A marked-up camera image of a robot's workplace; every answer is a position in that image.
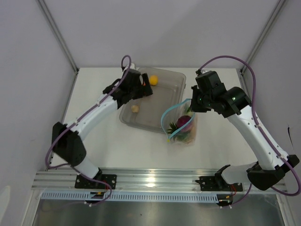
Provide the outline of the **toy pineapple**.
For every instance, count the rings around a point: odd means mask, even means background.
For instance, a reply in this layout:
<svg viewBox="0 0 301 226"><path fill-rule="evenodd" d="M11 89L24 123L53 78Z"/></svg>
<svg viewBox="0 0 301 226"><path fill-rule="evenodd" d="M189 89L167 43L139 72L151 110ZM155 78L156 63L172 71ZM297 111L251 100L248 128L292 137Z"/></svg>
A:
<svg viewBox="0 0 301 226"><path fill-rule="evenodd" d="M194 142L196 136L196 126L194 121L191 121L186 127L178 130L175 123L169 123L169 129L167 130L167 139L173 143L190 144Z"/></svg>

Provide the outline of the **purple toy onion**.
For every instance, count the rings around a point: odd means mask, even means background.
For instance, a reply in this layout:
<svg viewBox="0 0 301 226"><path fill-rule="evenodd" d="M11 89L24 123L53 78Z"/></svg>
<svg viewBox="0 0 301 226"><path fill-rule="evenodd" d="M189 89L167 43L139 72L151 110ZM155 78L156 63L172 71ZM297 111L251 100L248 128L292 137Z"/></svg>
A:
<svg viewBox="0 0 301 226"><path fill-rule="evenodd" d="M193 122L190 122L189 124L187 124L187 125L184 127L184 125L185 125L190 119L191 119L190 116L187 116L187 115L181 116L181 117L178 119L177 123L176 123L177 128L179 129L179 128L182 127L181 132L188 132L188 131L190 131L190 130L192 129L192 127L193 127Z"/></svg>

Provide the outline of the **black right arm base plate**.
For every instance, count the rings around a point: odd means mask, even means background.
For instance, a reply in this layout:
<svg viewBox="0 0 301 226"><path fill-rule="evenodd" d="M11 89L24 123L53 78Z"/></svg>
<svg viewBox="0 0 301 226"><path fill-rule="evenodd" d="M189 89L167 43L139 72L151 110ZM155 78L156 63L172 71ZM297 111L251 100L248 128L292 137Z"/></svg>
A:
<svg viewBox="0 0 301 226"><path fill-rule="evenodd" d="M243 186L238 183L227 184L222 178L215 176L200 176L195 180L200 185L201 191L217 191L217 192L242 192Z"/></svg>

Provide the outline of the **clear zip top bag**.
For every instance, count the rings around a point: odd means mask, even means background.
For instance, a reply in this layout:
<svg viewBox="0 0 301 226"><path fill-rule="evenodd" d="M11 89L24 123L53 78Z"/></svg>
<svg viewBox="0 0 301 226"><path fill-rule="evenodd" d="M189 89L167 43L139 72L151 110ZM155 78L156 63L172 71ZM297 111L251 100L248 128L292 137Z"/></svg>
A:
<svg viewBox="0 0 301 226"><path fill-rule="evenodd" d="M169 107L161 116L161 127L171 144L191 145L196 139L197 116L190 108L191 99Z"/></svg>

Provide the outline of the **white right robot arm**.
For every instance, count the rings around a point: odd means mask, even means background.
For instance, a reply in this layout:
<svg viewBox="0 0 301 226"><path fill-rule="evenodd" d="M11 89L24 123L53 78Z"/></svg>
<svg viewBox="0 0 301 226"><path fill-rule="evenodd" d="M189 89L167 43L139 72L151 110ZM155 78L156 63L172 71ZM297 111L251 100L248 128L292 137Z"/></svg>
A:
<svg viewBox="0 0 301 226"><path fill-rule="evenodd" d="M214 110L240 132L256 156L247 165L225 165L215 173L215 186L225 190L231 184L251 183L265 191L291 171L300 160L288 154L271 137L259 118L252 113L252 101L239 87L226 89L217 72L196 72L190 108L196 113Z"/></svg>

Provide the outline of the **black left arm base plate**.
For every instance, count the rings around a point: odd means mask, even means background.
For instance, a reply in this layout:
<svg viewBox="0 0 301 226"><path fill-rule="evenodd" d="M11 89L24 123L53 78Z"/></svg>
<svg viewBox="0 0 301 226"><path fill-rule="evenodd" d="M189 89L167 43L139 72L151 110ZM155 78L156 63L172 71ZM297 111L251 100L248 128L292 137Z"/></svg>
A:
<svg viewBox="0 0 301 226"><path fill-rule="evenodd" d="M74 187L76 189L115 189L117 184L116 174L101 174L97 178L87 179L82 175L77 175Z"/></svg>

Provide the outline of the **white toy radish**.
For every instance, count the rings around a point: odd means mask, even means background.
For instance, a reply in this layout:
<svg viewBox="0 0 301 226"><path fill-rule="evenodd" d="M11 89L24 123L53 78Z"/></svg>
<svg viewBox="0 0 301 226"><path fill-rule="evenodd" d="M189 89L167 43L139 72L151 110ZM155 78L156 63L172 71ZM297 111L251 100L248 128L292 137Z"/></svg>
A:
<svg viewBox="0 0 301 226"><path fill-rule="evenodd" d="M191 108L188 106L185 111L184 111L184 114L187 115L187 116L190 116L192 117L194 112L191 110Z"/></svg>

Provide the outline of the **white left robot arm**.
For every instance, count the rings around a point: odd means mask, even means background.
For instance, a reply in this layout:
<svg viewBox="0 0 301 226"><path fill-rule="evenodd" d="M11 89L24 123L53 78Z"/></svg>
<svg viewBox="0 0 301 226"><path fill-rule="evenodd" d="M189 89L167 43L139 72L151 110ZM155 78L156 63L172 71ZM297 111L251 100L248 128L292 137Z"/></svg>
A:
<svg viewBox="0 0 301 226"><path fill-rule="evenodd" d="M107 86L93 106L79 118L69 124L58 122L53 126L50 151L85 178L91 188L98 188L102 183L102 171L87 157L84 139L97 124L130 100L152 94L146 73L125 69L122 77Z"/></svg>

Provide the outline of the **yellow toy lemon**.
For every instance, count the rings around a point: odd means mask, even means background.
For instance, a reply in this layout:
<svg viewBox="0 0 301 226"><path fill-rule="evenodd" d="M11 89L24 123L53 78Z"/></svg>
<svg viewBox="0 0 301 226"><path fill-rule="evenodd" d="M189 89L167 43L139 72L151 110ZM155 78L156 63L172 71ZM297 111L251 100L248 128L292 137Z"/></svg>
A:
<svg viewBox="0 0 301 226"><path fill-rule="evenodd" d="M151 76L149 77L149 83L150 83L150 85L152 85L152 86L156 86L156 85L158 84L158 76L156 76L156 75L151 75Z"/></svg>

